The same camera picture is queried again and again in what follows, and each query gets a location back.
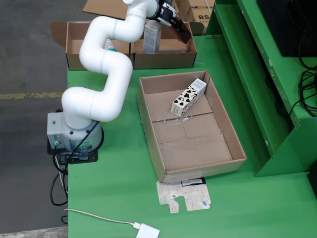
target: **cardboard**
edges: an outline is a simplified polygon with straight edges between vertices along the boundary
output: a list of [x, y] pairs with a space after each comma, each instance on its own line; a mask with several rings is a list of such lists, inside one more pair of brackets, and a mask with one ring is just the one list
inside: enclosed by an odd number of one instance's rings
[[83, 11], [125, 19], [128, 5], [123, 0], [88, 0]]
[[194, 35], [206, 33], [215, 0], [175, 0], [179, 16], [191, 24]]
[[[86, 70], [79, 60], [79, 51], [86, 36], [90, 22], [64, 22], [51, 23], [53, 39], [65, 48], [69, 70]], [[111, 40], [118, 52], [129, 56], [129, 43]], [[131, 60], [133, 60], [134, 45], [131, 44]]]
[[[212, 9], [215, 0], [208, 0]], [[193, 35], [204, 35], [206, 25], [202, 22], [195, 22], [191, 18], [191, 7], [207, 7], [205, 0], [174, 0], [173, 7], [176, 9], [177, 16], [183, 21], [190, 23]], [[110, 16], [118, 19], [125, 19], [128, 6], [122, 0], [87, 0], [83, 9], [84, 12], [98, 15]]]
[[210, 20], [210, 12], [205, 7], [192, 8], [190, 11], [190, 18], [195, 22], [207, 22]]
[[193, 36], [184, 44], [178, 40], [175, 31], [168, 26], [162, 27], [159, 54], [143, 53], [143, 37], [134, 43], [135, 69], [149, 68], [192, 68], [194, 66], [197, 49]]
[[[196, 78], [205, 94], [181, 118], [169, 98]], [[144, 133], [160, 182], [177, 182], [237, 170], [246, 160], [238, 136], [207, 71], [140, 78], [137, 94]]]

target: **paper sheet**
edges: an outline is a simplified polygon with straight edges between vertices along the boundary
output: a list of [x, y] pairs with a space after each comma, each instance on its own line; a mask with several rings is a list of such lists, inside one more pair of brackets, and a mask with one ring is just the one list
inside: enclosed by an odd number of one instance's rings
[[181, 196], [185, 198], [187, 211], [210, 208], [209, 192], [202, 179], [191, 179], [177, 183], [157, 181], [157, 189], [160, 205], [169, 205], [171, 213], [179, 212], [179, 205], [174, 199]]

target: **white cable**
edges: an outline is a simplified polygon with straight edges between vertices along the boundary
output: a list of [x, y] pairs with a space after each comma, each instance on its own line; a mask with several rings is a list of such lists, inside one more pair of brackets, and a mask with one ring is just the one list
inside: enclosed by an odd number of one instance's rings
[[205, 0], [205, 3], [207, 4], [208, 10], [209, 10], [209, 12], [210, 12], [210, 14], [211, 14], [211, 13], [212, 13], [212, 11], [211, 11], [211, 8], [210, 8], [210, 6], [209, 6], [209, 4], [208, 4], [208, 1], [207, 1], [207, 0]]
[[[55, 161], [56, 161], [57, 167], [60, 169], [59, 163], [57, 162], [57, 155], [55, 155]], [[61, 183], [61, 185], [64, 187], [63, 180], [62, 180], [62, 178], [61, 178], [61, 173], [60, 173], [60, 172], [59, 172], [59, 178], [60, 178], [60, 183]]]
[[129, 224], [129, 225], [132, 225], [134, 228], [136, 229], [139, 229], [139, 223], [132, 223], [132, 222], [122, 222], [122, 221], [117, 221], [117, 220], [112, 220], [112, 219], [108, 219], [108, 218], [104, 218], [104, 217], [100, 217], [100, 216], [97, 216], [97, 215], [94, 215], [94, 214], [91, 214], [91, 213], [88, 213], [88, 212], [83, 212], [83, 211], [79, 211], [79, 210], [75, 210], [75, 209], [64, 209], [64, 211], [73, 211], [73, 212], [78, 212], [78, 213], [82, 213], [82, 214], [85, 214], [85, 215], [88, 215], [88, 216], [92, 216], [92, 217], [96, 217], [96, 218], [99, 218], [99, 219], [102, 219], [102, 220], [105, 220], [105, 221], [109, 221], [109, 222], [117, 222], [117, 223], [124, 223], [124, 224]]

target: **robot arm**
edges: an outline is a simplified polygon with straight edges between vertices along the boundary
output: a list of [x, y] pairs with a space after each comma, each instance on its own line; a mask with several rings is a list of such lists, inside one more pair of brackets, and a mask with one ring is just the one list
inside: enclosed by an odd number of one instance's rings
[[129, 6], [124, 21], [100, 16], [90, 24], [80, 49], [80, 62], [89, 71], [108, 75], [108, 79], [101, 92], [82, 87], [64, 92], [62, 106], [70, 128], [86, 128], [92, 120], [111, 121], [121, 112], [133, 67], [126, 55], [104, 49], [107, 39], [129, 43], [139, 40], [146, 18], [182, 30], [175, 10], [163, 0], [123, 1]]

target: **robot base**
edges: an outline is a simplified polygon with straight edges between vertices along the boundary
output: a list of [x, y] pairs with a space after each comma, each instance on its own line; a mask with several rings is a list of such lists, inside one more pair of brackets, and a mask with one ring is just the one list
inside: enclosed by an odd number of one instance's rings
[[72, 152], [77, 147], [77, 145], [83, 140], [87, 133], [90, 133], [81, 146], [76, 150], [77, 153], [81, 153], [83, 155], [76, 156], [74, 154], [74, 156], [72, 156], [74, 159], [68, 162], [70, 164], [78, 164], [97, 161], [97, 150], [101, 147], [104, 141], [104, 131], [101, 128], [101, 124], [98, 123], [94, 130], [90, 132], [95, 124], [96, 121], [92, 121], [92, 123], [87, 128], [74, 130], [66, 124], [63, 112], [49, 113], [47, 131], [48, 154], [61, 155], [59, 160], [64, 160], [66, 162], [70, 152]]

